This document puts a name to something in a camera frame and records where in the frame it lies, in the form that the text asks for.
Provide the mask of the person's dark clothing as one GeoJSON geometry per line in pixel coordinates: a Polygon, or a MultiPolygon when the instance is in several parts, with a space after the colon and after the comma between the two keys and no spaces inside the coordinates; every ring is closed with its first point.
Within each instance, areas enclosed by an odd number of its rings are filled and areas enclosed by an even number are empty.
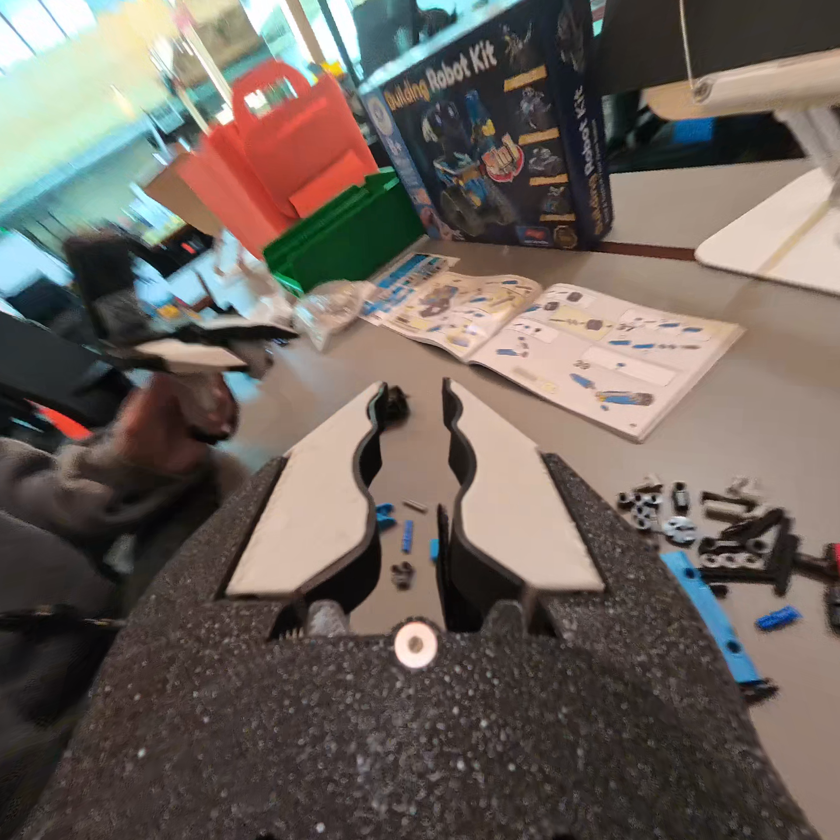
{"type": "Polygon", "coordinates": [[[2,838],[35,808],[123,623],[123,577],[106,559],[131,530],[66,535],[2,514],[2,838]]]}

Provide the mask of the dark partition panel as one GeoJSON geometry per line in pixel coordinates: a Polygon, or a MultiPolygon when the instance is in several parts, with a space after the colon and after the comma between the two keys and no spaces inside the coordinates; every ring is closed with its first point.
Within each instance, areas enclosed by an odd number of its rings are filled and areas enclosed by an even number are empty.
{"type": "Polygon", "coordinates": [[[601,95],[839,47],[838,1],[608,1],[588,79],[601,95]]]}

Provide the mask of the person's left hand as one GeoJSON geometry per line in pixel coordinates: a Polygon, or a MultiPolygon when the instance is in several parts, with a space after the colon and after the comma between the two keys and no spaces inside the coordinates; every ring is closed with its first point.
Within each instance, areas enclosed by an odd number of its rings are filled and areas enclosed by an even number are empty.
{"type": "Polygon", "coordinates": [[[209,446],[192,435],[175,381],[154,374],[134,390],[113,426],[114,451],[133,466],[163,476],[184,476],[207,463],[209,446]]]}

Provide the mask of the robot kit box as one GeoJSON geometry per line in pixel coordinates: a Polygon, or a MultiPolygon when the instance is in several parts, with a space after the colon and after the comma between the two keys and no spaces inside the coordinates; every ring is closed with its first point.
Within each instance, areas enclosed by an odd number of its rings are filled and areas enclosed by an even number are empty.
{"type": "Polygon", "coordinates": [[[589,250],[613,226],[590,2],[495,2],[368,76],[362,103],[433,240],[589,250]]]}

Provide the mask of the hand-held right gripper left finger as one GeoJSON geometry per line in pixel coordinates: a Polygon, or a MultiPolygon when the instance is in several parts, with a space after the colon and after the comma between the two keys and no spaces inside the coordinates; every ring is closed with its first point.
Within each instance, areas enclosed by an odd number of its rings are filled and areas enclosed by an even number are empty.
{"type": "Polygon", "coordinates": [[[382,571],[371,483],[388,388],[376,381],[283,456],[225,586],[227,599],[365,599],[382,571]]]}

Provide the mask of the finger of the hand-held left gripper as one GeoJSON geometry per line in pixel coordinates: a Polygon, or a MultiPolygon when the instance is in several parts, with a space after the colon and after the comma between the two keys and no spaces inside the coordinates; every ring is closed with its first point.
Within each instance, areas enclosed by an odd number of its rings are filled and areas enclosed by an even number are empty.
{"type": "Polygon", "coordinates": [[[230,350],[178,339],[159,339],[133,347],[133,367],[175,375],[243,372],[248,365],[230,350]]]}
{"type": "Polygon", "coordinates": [[[189,324],[189,343],[288,342],[298,337],[299,333],[293,329],[248,318],[216,318],[189,324]]]}

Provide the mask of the instruction manual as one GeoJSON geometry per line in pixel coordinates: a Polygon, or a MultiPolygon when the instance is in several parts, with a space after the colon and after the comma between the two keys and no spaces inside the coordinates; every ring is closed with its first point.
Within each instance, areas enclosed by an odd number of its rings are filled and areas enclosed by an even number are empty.
{"type": "Polygon", "coordinates": [[[737,324],[569,283],[449,270],[377,323],[642,443],[741,339],[737,324]]]}

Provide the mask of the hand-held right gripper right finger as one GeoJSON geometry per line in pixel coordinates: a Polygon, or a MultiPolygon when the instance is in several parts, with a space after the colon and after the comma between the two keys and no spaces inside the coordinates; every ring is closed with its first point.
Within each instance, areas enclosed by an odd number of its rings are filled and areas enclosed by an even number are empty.
{"type": "Polygon", "coordinates": [[[539,446],[444,378],[458,482],[450,557],[461,594],[602,593],[606,585],[539,446]]]}

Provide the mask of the paned window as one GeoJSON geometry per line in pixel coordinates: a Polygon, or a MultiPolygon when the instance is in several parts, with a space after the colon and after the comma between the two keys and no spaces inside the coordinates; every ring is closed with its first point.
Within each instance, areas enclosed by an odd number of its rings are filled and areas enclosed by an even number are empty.
{"type": "Polygon", "coordinates": [[[96,25],[96,15],[85,1],[2,1],[2,75],[96,25]]]}

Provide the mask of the tan cardboard sheet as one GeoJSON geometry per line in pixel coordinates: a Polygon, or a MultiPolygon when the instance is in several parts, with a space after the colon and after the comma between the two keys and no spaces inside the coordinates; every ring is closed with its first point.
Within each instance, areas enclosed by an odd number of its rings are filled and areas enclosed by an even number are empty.
{"type": "Polygon", "coordinates": [[[162,205],[185,224],[205,235],[218,237],[223,226],[217,216],[195,194],[182,177],[186,155],[178,155],[164,165],[157,174],[145,180],[140,186],[145,195],[162,205]]]}

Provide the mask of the pile of toy bricks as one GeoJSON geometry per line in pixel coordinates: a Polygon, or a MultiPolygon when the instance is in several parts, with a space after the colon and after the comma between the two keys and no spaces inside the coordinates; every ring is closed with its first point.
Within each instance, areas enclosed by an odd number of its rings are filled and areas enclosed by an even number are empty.
{"type": "Polygon", "coordinates": [[[647,475],[616,496],[616,508],[651,543],[673,548],[660,559],[696,609],[743,700],[749,706],[761,704],[774,697],[778,687],[760,676],[721,601],[729,585],[765,585],[782,598],[798,574],[824,584],[826,624],[838,636],[838,542],[827,543],[817,556],[804,553],[792,515],[768,506],[761,488],[748,477],[732,479],[724,493],[700,492],[700,514],[722,525],[710,535],[700,534],[690,517],[687,484],[674,482],[668,494],[664,489],[659,478],[647,475]]]}

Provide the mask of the sticker sheet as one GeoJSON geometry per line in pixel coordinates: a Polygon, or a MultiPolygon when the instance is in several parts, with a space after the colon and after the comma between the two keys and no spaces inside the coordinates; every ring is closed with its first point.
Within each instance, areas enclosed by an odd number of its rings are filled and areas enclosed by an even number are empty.
{"type": "Polygon", "coordinates": [[[420,286],[459,263],[458,257],[412,253],[362,282],[363,302],[360,318],[377,324],[406,302],[420,286]]]}

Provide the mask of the clear plastic bag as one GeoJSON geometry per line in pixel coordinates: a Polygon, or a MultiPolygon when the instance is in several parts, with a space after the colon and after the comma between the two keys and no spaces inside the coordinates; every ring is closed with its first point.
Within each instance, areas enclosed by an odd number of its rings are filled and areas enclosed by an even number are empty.
{"type": "Polygon", "coordinates": [[[368,280],[330,280],[304,295],[292,312],[292,327],[323,354],[361,317],[374,290],[368,280]]]}

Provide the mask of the grey desk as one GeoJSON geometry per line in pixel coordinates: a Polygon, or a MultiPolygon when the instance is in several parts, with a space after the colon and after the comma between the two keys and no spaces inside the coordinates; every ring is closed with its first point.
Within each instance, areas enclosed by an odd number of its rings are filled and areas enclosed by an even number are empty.
{"type": "MultiPolygon", "coordinates": [[[[777,161],[612,177],[616,221],[598,253],[443,243],[460,272],[560,281],[746,332],[645,444],[602,428],[447,353],[357,322],[325,353],[308,339],[280,350],[260,388],[235,384],[243,401],[229,449],[250,469],[285,452],[367,385],[384,380],[408,395],[406,425],[382,439],[374,498],[450,506],[440,386],[464,385],[543,449],[561,455],[611,504],[648,474],[685,481],[693,498],[733,477],[754,480],[786,509],[808,553],[838,541],[838,299],[715,271],[694,249],[804,174],[777,161]]],[[[824,589],[796,575],[786,597],[738,585],[722,606],[775,698],[750,709],[763,746],[823,838],[838,838],[838,636],[826,625],[824,589]],[[762,614],[792,604],[793,626],[759,632],[762,614]]]]}

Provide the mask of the white stand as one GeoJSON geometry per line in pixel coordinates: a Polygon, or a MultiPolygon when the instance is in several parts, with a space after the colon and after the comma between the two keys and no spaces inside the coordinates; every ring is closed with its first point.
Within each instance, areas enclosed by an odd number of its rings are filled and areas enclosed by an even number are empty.
{"type": "Polygon", "coordinates": [[[831,108],[782,110],[814,167],[706,239],[704,266],[839,295],[839,123],[831,108]]]}

